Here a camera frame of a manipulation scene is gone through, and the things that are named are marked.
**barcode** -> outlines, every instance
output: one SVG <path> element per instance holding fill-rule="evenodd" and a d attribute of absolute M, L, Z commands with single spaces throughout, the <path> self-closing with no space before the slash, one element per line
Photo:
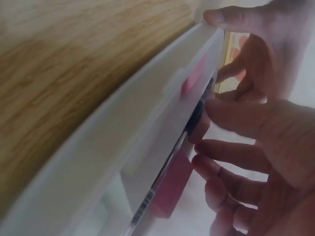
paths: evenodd
<path fill-rule="evenodd" d="M 141 206 L 139 207 L 139 209 L 137 210 L 136 214 L 134 215 L 134 217 L 131 221 L 131 224 L 133 226 L 136 226 L 139 223 L 143 214 L 145 213 L 146 209 L 148 208 L 150 202 L 152 201 L 154 195 L 155 195 L 155 191 L 153 189 L 151 189 L 149 191 L 149 193 L 147 194 L 147 196 L 145 197 L 145 199 L 143 200 L 143 202 L 141 203 Z"/>

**wooden surface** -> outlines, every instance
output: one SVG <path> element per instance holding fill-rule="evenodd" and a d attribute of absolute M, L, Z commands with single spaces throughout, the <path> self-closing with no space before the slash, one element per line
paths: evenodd
<path fill-rule="evenodd" d="M 197 0 L 0 0 L 0 215 Z"/>

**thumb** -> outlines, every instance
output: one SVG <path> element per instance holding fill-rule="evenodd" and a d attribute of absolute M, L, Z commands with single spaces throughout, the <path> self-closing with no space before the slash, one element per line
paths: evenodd
<path fill-rule="evenodd" d="M 226 31 L 252 33 L 259 37 L 263 34 L 264 6 L 243 8 L 237 6 L 205 11 L 206 23 Z"/>

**finger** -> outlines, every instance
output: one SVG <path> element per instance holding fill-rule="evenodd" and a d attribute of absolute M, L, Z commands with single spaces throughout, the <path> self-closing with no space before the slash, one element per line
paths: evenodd
<path fill-rule="evenodd" d="M 206 100 L 205 109 L 209 118 L 223 129 L 239 135 L 263 139 L 264 124 L 278 112 L 275 104 L 254 104 L 247 102 L 226 102 Z"/>
<path fill-rule="evenodd" d="M 237 101 L 256 102 L 256 103 L 264 103 L 266 102 L 266 100 L 267 100 L 266 95 L 255 88 L 245 92 L 242 96 L 240 96 L 237 99 Z"/>
<path fill-rule="evenodd" d="M 205 11 L 203 17 L 208 24 L 226 31 L 249 32 L 261 37 L 264 26 L 264 8 L 230 6 Z"/>
<path fill-rule="evenodd" d="M 266 183 L 238 176 L 205 155 L 195 156 L 192 165 L 206 181 L 209 181 L 213 176 L 218 177 L 228 194 L 235 200 L 254 206 L 258 205 Z"/>
<path fill-rule="evenodd" d="M 207 133 L 210 128 L 210 119 L 208 114 L 204 111 L 201 115 L 200 121 L 197 123 L 196 127 L 188 137 L 188 141 L 191 144 L 198 144 L 202 141 L 203 136 Z"/>
<path fill-rule="evenodd" d="M 248 231 L 256 213 L 256 209 L 249 208 L 244 205 L 239 206 L 234 212 L 233 226 L 235 228 Z"/>
<path fill-rule="evenodd" d="M 239 55 L 237 56 L 232 63 L 222 67 L 218 71 L 218 76 L 217 76 L 217 82 L 216 83 L 221 83 L 224 80 L 235 77 L 242 73 L 242 71 L 245 69 L 245 63 L 243 58 Z"/>
<path fill-rule="evenodd" d="M 264 151 L 253 145 L 203 140 L 195 146 L 195 151 L 214 160 L 227 162 L 245 170 L 268 174 L 271 169 Z"/>
<path fill-rule="evenodd" d="M 228 209 L 234 214 L 233 225 L 243 230 L 248 230 L 256 210 L 246 207 L 228 194 L 222 181 L 217 177 L 212 177 L 205 186 L 206 202 L 210 209 L 219 212 L 222 208 Z"/>
<path fill-rule="evenodd" d="M 236 101 L 240 97 L 242 97 L 244 93 L 249 91 L 252 86 L 252 80 L 249 79 L 249 77 L 245 76 L 235 90 L 220 93 L 216 96 L 216 98 L 223 101 Z"/>
<path fill-rule="evenodd" d="M 233 221 L 233 212 L 228 208 L 222 207 L 210 228 L 210 236 L 244 236 L 245 234 L 233 227 Z"/>

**white plastic lid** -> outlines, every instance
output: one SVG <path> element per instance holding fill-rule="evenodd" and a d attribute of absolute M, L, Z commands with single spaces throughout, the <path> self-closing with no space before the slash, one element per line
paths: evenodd
<path fill-rule="evenodd" d="M 0 235 L 121 235 L 215 72 L 222 41 L 222 30 L 200 23 L 132 76 L 51 157 L 3 220 Z M 204 78 L 186 101 L 179 101 L 181 85 L 205 53 Z M 185 112 L 164 141 L 155 169 L 148 170 L 150 162 L 143 160 L 157 148 L 152 144 L 174 108 Z M 143 178 L 140 164 L 147 166 L 147 181 L 124 182 L 124 175 Z M 135 184 L 137 194 L 130 195 Z"/>

